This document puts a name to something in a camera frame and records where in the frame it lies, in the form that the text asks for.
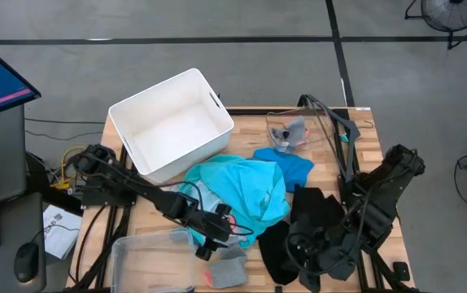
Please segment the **white plastic bin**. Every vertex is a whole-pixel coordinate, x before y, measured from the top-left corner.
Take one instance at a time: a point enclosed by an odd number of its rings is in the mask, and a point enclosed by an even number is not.
[[[156,183],[226,147],[234,128],[195,68],[113,105],[109,116],[138,172]]]

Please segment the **clear plastic container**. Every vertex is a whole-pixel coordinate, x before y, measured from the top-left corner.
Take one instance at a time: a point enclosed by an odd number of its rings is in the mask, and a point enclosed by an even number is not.
[[[123,237],[112,245],[111,293],[194,289],[194,244],[188,229]]]
[[[304,118],[306,133],[306,138],[302,142],[288,143],[286,140],[275,138],[272,135],[272,129],[285,130],[287,124],[300,116]],[[326,140],[327,137],[325,136],[325,132],[322,129],[322,125],[320,124],[319,120],[322,121],[327,134],[332,137],[334,134],[333,123],[330,121],[330,118],[321,110],[305,107],[280,113],[269,112],[266,115],[269,141],[273,144],[273,147],[277,151],[286,153],[300,151],[305,147],[313,144],[314,142],[322,142]]]

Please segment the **black floor stripe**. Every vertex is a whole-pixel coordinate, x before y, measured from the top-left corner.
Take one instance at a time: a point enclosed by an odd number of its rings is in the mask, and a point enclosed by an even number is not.
[[[0,40],[0,45],[134,45],[134,44],[225,44],[225,43],[315,43],[332,42],[332,37],[151,37],[111,39]]]
[[[340,37],[339,42],[447,42],[446,36],[426,37]],[[454,40],[467,42],[467,37],[454,36]],[[316,43],[335,42],[325,36],[277,37],[146,37],[110,39],[0,39],[0,45],[156,45],[156,44],[235,44],[235,43]]]
[[[434,37],[341,37],[341,42],[447,42],[447,36]],[[465,41],[467,37],[454,36],[454,41]]]
[[[344,57],[344,50],[342,48],[340,32],[338,31],[337,16],[334,12],[333,0],[325,0],[328,9],[328,16],[330,17],[331,31],[333,33],[334,51],[337,55],[338,70],[340,77],[343,81],[344,94],[346,96],[346,106],[354,107],[355,99],[353,98],[353,91],[349,82],[349,74],[347,73],[346,58]]]

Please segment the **butcher block table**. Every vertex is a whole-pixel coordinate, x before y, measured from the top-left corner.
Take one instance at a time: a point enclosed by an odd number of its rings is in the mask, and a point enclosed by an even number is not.
[[[228,110],[235,123],[232,136],[228,146],[222,151],[225,154],[240,155],[244,158],[250,158],[255,150],[264,147],[270,147],[268,140],[267,127],[267,112],[268,111],[285,111],[296,109],[294,107],[228,107]],[[373,113],[369,108],[354,108],[342,107],[332,108],[338,113],[345,113],[350,120],[355,121],[360,131],[360,137],[356,140],[356,156],[358,159],[361,172],[370,172],[382,162],[382,148],[378,141],[377,130],[374,128]],[[103,130],[101,143],[110,147],[116,152],[116,156],[120,156],[122,151],[122,141],[116,132],[111,119],[108,117]],[[318,187],[324,195],[335,195],[339,198],[337,176],[339,175],[338,166],[335,157],[330,149],[329,143],[324,140],[316,142],[311,146],[305,147],[301,151],[295,152],[305,159],[311,160],[315,166],[308,174],[308,182],[306,187]],[[403,196],[409,196],[408,190]],[[293,195],[287,194],[286,198],[291,203]],[[96,212],[100,207],[90,207],[84,211],[83,221],[76,242],[75,253],[71,263],[71,273],[76,271],[76,261],[80,250],[81,240],[85,235],[87,227],[93,220]],[[80,277],[93,264],[102,250],[103,240],[107,226],[107,218],[109,217],[109,207],[106,207],[94,222],[92,230],[89,232],[86,244],[81,255]],[[121,208],[118,209],[116,219],[121,217]],[[132,208],[130,214],[128,235],[149,234],[157,231],[170,230],[177,228],[177,225],[164,218],[161,213],[155,210],[154,205],[147,200],[138,197],[136,205]],[[203,268],[205,261],[195,259],[196,278],[195,291],[197,292],[214,292],[214,291],[241,291],[241,292],[274,292],[278,286],[273,282],[268,271],[264,267],[264,262],[260,254],[258,245],[246,250],[248,255],[245,269],[249,274],[249,282],[237,287],[226,288],[223,290],[215,290],[207,286],[203,278]],[[389,238],[383,243],[379,249],[379,253],[384,261],[392,268],[392,263],[395,261],[403,261],[409,264],[407,252],[405,250],[404,238],[400,229],[398,219],[394,222],[394,228]],[[107,266],[107,271],[104,278],[104,286],[111,285],[111,266]],[[373,277],[373,269],[369,256],[364,253],[365,277],[369,287],[375,287],[375,279]],[[411,278],[410,282],[405,283],[408,286],[415,286]],[[68,279],[67,286],[72,286],[73,282]],[[300,285],[298,278],[292,283],[283,286],[284,292],[308,292],[308,289]],[[357,271],[346,280],[340,281],[332,279],[327,274],[321,276],[321,291],[322,292],[360,292],[360,281]]]

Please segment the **gray cloth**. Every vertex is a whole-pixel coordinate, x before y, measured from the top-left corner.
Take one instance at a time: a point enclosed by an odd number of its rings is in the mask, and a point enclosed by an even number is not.
[[[275,150],[293,152],[301,142],[306,141],[306,120],[303,116],[299,116],[284,127],[284,129],[272,128],[270,132],[275,142]]]
[[[219,248],[219,260],[207,264],[209,275],[208,285],[214,289],[237,286],[248,282],[248,275],[244,269],[247,255],[238,243]]]

